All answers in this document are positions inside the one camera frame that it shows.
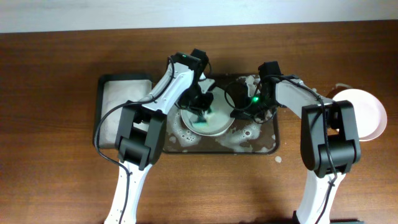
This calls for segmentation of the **grey green plate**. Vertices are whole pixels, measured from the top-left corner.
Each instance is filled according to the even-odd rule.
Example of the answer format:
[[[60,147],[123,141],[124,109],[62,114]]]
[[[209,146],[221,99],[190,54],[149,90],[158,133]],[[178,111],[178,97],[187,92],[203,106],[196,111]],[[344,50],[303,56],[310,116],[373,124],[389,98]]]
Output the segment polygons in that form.
[[[212,94],[214,99],[210,107],[212,107],[214,115],[206,125],[193,125],[192,122],[198,115],[187,110],[181,110],[182,121],[186,127],[192,132],[202,136],[217,136],[223,134],[234,121],[234,118],[231,118],[229,115],[233,109],[225,100],[224,90],[215,87]]]

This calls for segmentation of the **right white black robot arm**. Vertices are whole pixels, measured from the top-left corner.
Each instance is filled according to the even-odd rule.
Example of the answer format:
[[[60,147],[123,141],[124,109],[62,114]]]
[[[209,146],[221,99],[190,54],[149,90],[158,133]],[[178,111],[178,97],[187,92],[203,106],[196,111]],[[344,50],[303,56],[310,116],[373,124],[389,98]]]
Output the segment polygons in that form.
[[[300,155],[307,179],[292,221],[330,223],[336,191],[361,158],[354,106],[316,93],[296,75],[283,75],[276,61],[263,63],[258,72],[254,94],[234,107],[231,117],[266,123],[266,111],[285,107],[301,119]]]

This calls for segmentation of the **green yellow sponge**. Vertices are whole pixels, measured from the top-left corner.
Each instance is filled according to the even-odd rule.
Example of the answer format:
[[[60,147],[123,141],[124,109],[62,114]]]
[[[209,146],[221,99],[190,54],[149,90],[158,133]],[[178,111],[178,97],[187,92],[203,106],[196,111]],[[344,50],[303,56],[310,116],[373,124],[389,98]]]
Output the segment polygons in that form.
[[[208,110],[202,112],[201,115],[198,115],[197,118],[192,122],[193,125],[206,125],[208,121],[213,117],[214,111],[212,107]]]

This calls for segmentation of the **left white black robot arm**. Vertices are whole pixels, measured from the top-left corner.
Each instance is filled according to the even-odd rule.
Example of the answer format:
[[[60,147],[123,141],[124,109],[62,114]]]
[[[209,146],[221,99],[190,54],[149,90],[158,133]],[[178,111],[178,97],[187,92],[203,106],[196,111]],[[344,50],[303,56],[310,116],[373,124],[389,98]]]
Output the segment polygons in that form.
[[[100,129],[106,118],[121,110],[114,142],[119,167],[111,209],[105,223],[135,223],[137,206],[147,174],[162,153],[167,115],[174,105],[196,115],[210,108],[213,95],[208,87],[202,88],[204,71],[209,63],[206,52],[193,49],[190,54],[177,52],[168,57],[164,76],[154,89],[138,101],[128,100],[107,111],[99,120],[93,144],[100,150]]]

